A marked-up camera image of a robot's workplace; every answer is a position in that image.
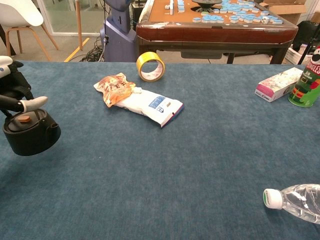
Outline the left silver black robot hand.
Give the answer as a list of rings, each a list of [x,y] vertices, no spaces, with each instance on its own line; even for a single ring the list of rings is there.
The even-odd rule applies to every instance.
[[[0,57],[0,111],[11,117],[12,112],[27,113],[42,107],[48,97],[34,97],[31,85],[18,68],[24,64],[9,56]]]

